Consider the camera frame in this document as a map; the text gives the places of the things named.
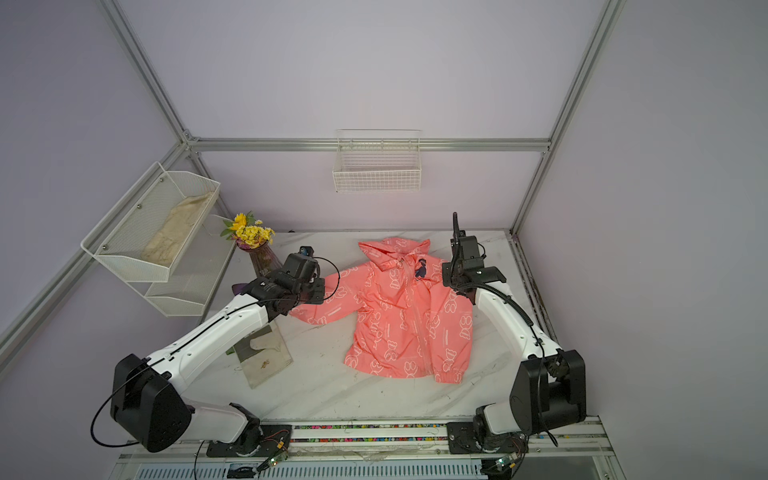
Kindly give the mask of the pink hooded jacket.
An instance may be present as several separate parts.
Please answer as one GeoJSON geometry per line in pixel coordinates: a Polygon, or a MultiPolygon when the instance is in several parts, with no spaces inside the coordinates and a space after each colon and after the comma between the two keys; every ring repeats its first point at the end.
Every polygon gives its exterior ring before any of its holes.
{"type": "Polygon", "coordinates": [[[442,281],[427,240],[386,238],[359,245],[366,262],[326,277],[326,298],[291,316],[324,326],[356,315],[344,363],[393,379],[431,377],[459,384],[469,368],[473,306],[442,281]]]}

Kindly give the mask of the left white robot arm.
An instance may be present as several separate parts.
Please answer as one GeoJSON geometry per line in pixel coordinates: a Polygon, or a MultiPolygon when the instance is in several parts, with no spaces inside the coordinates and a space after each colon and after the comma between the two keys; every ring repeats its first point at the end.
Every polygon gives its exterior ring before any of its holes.
{"type": "Polygon", "coordinates": [[[210,441],[247,456],[265,440],[260,419],[237,403],[211,405],[184,392],[215,360],[252,332],[302,304],[320,305],[325,281],[311,247],[258,277],[195,329],[141,358],[129,354],[114,369],[110,417],[150,453],[179,441],[210,441]]]}

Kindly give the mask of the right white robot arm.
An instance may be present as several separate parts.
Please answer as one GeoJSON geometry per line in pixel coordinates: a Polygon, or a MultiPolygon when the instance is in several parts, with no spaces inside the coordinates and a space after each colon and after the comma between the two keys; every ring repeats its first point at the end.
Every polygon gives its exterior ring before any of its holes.
{"type": "Polygon", "coordinates": [[[459,441],[461,423],[451,423],[452,445],[466,451],[496,452],[524,447],[534,435],[580,423],[587,417],[586,364],[563,349],[513,299],[507,279],[477,238],[454,228],[451,260],[442,264],[443,284],[470,300],[494,325],[519,361],[509,397],[481,406],[469,424],[469,443],[459,441]]]}

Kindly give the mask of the dark glass vase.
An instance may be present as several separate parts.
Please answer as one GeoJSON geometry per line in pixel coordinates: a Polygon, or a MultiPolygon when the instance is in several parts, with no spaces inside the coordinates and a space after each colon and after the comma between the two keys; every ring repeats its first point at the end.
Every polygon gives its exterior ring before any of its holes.
{"type": "Polygon", "coordinates": [[[269,243],[247,251],[257,277],[266,277],[268,274],[282,268],[283,264],[272,250],[269,243]]]}

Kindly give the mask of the yellow flower bouquet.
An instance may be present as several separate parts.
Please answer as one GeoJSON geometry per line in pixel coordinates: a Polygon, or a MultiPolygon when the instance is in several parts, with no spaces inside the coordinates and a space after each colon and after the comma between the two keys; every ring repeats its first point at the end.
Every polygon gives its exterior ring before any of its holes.
{"type": "Polygon", "coordinates": [[[233,241],[241,250],[255,250],[274,241],[275,231],[256,219],[252,212],[239,213],[232,220],[225,219],[223,224],[220,236],[233,241]]]}

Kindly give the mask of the beige work glove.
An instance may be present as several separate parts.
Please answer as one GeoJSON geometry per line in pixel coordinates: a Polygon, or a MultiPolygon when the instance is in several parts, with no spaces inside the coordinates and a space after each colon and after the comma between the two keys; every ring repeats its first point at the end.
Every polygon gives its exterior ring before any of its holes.
{"type": "Polygon", "coordinates": [[[252,390],[293,363],[292,355],[275,322],[251,332],[233,345],[226,354],[237,358],[239,370],[252,390]]]}

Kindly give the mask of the lower white mesh shelf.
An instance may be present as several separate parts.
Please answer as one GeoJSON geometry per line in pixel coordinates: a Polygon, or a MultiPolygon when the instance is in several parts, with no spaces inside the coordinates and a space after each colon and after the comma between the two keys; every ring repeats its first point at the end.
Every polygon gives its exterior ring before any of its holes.
{"type": "Polygon", "coordinates": [[[234,250],[220,236],[224,218],[210,214],[165,283],[152,283],[144,299],[166,317],[200,317],[215,295],[234,250]]]}

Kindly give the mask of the white mesh shelf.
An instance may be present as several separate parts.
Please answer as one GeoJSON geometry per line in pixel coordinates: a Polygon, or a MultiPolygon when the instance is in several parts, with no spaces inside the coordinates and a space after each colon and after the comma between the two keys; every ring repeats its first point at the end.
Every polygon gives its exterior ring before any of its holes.
{"type": "Polygon", "coordinates": [[[121,202],[81,241],[81,249],[126,283],[167,282],[219,198],[220,183],[189,171],[153,164],[121,202]],[[170,267],[140,258],[170,210],[187,197],[212,193],[170,267]]]}
{"type": "Polygon", "coordinates": [[[224,218],[210,214],[165,283],[152,283],[144,299],[166,317],[200,317],[215,295],[234,250],[220,236],[224,218]]]}

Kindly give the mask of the beige cloth in shelf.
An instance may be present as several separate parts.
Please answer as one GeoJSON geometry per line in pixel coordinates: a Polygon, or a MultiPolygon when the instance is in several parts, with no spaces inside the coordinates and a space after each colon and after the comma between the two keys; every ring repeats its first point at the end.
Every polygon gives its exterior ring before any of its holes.
{"type": "Polygon", "coordinates": [[[170,210],[160,230],[143,249],[140,258],[146,262],[170,267],[197,222],[212,193],[187,197],[170,210]]]}

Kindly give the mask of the upper white mesh shelf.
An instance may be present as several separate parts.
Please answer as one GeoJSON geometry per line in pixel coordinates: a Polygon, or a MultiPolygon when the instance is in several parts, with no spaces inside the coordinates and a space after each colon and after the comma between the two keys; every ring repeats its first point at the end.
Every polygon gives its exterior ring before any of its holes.
{"type": "Polygon", "coordinates": [[[126,283],[167,282],[219,198],[220,183],[189,171],[153,164],[121,202],[81,241],[81,249],[126,283]],[[212,193],[170,267],[140,258],[170,210],[187,197],[212,193]]]}

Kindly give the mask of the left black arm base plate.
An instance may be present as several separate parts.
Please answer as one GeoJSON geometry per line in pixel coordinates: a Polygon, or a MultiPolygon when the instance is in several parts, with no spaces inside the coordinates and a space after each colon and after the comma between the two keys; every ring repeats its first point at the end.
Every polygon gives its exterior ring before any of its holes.
{"type": "Polygon", "coordinates": [[[205,451],[209,458],[271,458],[289,448],[293,427],[289,424],[261,424],[247,427],[233,443],[211,442],[205,451]]]}

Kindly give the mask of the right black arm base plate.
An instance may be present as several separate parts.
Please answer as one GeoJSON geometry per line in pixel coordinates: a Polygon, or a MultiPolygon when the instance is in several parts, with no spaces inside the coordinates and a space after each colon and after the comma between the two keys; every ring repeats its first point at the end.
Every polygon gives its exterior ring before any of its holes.
{"type": "Polygon", "coordinates": [[[446,424],[448,448],[451,454],[523,454],[528,452],[525,437],[520,433],[494,434],[475,422],[446,424]]]}

